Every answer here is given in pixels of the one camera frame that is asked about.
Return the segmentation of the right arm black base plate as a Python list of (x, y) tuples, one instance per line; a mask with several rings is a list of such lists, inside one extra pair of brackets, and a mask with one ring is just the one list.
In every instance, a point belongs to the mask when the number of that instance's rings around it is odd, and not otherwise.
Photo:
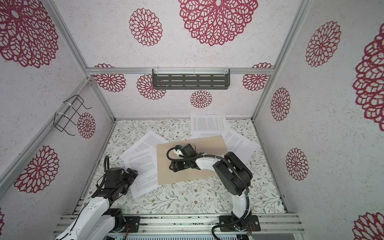
[[(235, 219), (229, 215), (219, 216), (219, 224), (229, 224), (234, 222)], [(261, 225), (256, 215), (250, 214), (245, 219), (241, 220), (237, 224), (220, 227), (221, 232), (259, 232), (261, 231)]]

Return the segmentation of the beige file folder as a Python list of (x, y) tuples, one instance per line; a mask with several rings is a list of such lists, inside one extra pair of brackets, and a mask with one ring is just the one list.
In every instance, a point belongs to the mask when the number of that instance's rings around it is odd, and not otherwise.
[[(198, 153), (197, 160), (182, 158), (174, 147), (191, 145)], [(158, 184), (167, 185), (202, 178), (216, 177), (213, 165), (228, 149), (222, 136), (191, 139), (157, 145)]]

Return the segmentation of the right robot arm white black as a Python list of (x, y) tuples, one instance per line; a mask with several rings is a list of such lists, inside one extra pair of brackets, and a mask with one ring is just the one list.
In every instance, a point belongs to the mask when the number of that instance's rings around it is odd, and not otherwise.
[(232, 214), (235, 221), (250, 215), (249, 187), (253, 174), (235, 153), (227, 152), (220, 156), (192, 152), (191, 156), (184, 156), (181, 151), (171, 148), (166, 156), (171, 161), (170, 170), (173, 172), (186, 169), (215, 172), (226, 190), (233, 195)]

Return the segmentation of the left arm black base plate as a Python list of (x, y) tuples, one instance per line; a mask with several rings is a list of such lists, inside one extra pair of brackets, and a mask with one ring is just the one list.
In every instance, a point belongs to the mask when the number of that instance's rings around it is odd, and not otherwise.
[(140, 216), (124, 216), (124, 225), (121, 230), (121, 233), (137, 233), (139, 231)]

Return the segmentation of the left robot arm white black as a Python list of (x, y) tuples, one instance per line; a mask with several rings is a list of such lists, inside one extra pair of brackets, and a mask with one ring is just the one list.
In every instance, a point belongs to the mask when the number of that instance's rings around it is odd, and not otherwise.
[(91, 200), (82, 208), (77, 218), (57, 240), (103, 240), (110, 232), (120, 232), (127, 226), (121, 209), (113, 203), (127, 194), (138, 176), (130, 168), (106, 170)]

